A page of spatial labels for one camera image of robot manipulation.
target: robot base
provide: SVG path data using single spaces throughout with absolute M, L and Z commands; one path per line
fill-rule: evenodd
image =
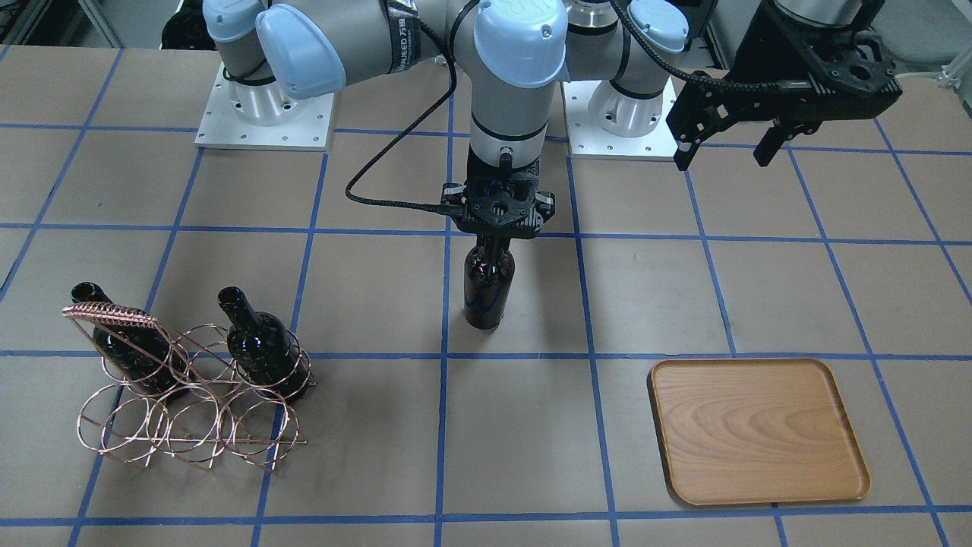
M 671 162 L 677 150 L 675 139 L 664 123 L 675 103 L 675 87 L 671 79 L 665 84 L 665 102 L 661 122 L 643 137 L 621 137 L 608 133 L 591 120 L 587 103 L 600 82 L 565 82 L 564 114 L 567 135 L 571 142 L 571 156 L 587 160 L 641 160 Z
M 195 144 L 228 150 L 306 150 L 325 152 L 333 130 L 334 95 L 294 101 L 293 111 L 278 116 L 274 125 L 258 126 L 237 112 L 232 83 L 220 65 Z

